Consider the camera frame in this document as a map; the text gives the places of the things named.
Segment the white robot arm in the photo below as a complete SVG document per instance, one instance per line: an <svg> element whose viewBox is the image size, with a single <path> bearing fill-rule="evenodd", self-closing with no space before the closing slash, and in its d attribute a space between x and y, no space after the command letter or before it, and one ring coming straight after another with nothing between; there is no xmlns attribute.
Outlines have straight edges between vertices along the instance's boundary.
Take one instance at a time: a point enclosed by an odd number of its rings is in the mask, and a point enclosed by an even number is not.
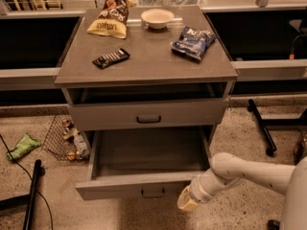
<svg viewBox="0 0 307 230"><path fill-rule="evenodd" d="M193 211L217 193L239 185L245 179L285 196L280 230L307 229L307 158L297 165L253 162L227 152L216 153L210 168L194 176L177 200L177 207Z"/></svg>

